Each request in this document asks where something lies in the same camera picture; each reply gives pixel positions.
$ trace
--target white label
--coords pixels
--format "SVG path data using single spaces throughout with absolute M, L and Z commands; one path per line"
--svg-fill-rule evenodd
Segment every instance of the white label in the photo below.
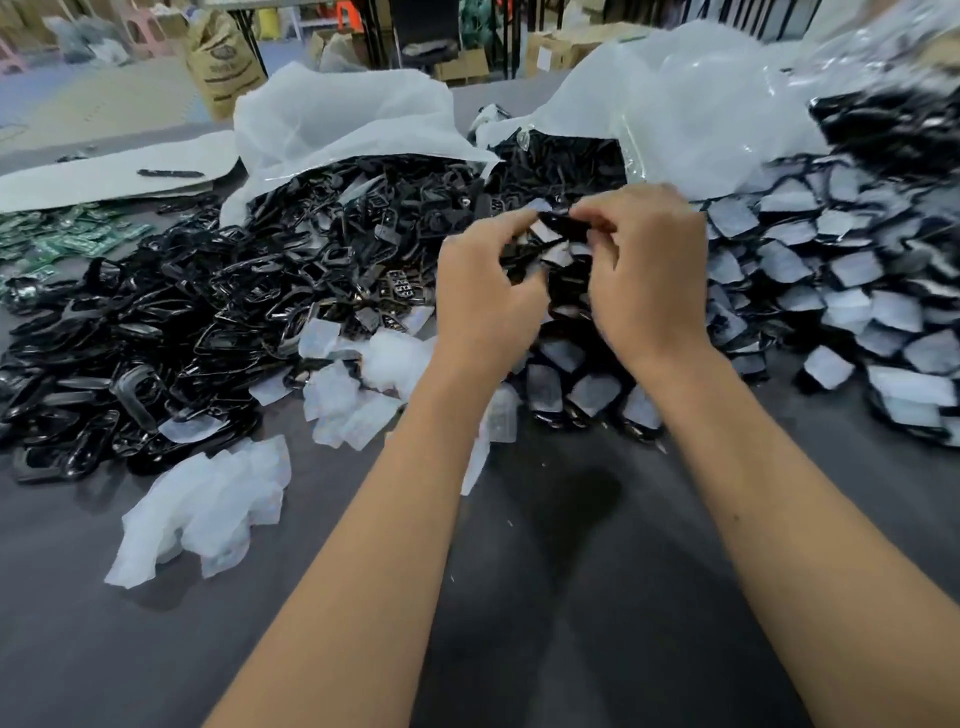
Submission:
M 541 71 L 550 70 L 550 60 L 553 58 L 553 51 L 549 48 L 540 48 L 537 51 L 537 68 Z

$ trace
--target pink plastic stool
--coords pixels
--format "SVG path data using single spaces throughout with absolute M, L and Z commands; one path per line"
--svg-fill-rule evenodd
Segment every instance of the pink plastic stool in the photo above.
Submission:
M 7 45 L 7 41 L 0 37 L 0 75 L 7 73 L 12 68 L 20 73 L 27 72 L 27 64 Z
M 144 51 L 154 58 L 174 55 L 173 49 L 167 43 L 167 36 L 163 34 L 152 12 L 127 6 L 120 11 L 120 19 L 133 50 Z

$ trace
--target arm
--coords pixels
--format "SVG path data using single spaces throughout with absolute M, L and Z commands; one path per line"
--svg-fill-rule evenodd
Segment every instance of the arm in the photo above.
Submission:
M 493 391 L 546 310 L 543 275 L 511 286 L 497 262 L 535 218 L 508 213 L 444 243 L 433 359 L 206 728 L 409 723 L 470 449 Z
M 583 200 L 594 318 L 679 443 L 814 722 L 960 725 L 960 608 L 763 410 L 704 329 L 703 216 L 670 189 Z

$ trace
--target forearm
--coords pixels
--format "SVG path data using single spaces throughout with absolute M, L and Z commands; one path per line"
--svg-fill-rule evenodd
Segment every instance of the forearm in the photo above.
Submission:
M 815 722 L 955 725 L 960 610 L 714 350 L 645 377 L 743 590 Z
M 494 387 L 431 364 L 207 728 L 407 725 L 460 483 Z

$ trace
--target white board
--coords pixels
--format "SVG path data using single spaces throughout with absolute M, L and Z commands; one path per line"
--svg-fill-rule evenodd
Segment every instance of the white board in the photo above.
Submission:
M 0 213 L 168 192 L 217 180 L 237 163 L 233 131 L 112 155 L 22 169 L 0 177 Z M 202 178 L 141 177 L 138 169 L 190 170 Z

